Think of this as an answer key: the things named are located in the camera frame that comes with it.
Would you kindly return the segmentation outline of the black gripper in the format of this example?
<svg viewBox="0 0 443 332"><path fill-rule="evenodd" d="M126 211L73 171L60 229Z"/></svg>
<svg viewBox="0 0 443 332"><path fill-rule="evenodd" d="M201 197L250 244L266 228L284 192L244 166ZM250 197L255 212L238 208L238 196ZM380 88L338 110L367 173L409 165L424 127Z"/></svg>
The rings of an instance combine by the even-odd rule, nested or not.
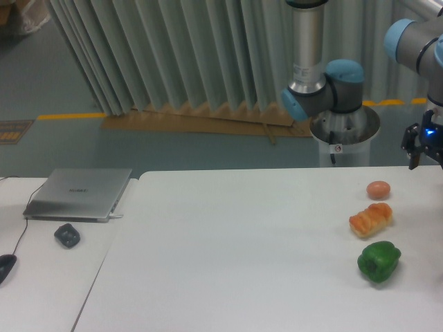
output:
<svg viewBox="0 0 443 332"><path fill-rule="evenodd" d="M419 166L423 154L442 167L442 124L434 122L437 109L424 112L422 122L407 127L401 141L401 148L409 157L409 170Z"/></svg>

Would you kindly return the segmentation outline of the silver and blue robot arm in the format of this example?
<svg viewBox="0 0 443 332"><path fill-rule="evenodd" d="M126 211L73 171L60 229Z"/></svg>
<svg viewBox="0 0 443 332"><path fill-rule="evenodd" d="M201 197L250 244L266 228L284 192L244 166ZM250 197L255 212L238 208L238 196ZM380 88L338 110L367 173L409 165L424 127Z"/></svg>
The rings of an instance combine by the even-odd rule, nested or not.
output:
<svg viewBox="0 0 443 332"><path fill-rule="evenodd" d="M324 1L290 1L289 7L293 13L293 78L282 90L282 103L294 120L309 121L321 166L366 166L381 121L363 105L363 68L349 59L321 64ZM406 7L422 20L396 21L383 46L390 59L428 82L422 121L407 127L401 140L410 168L416 168L421 156L442 162L442 2L407 1Z"/></svg>

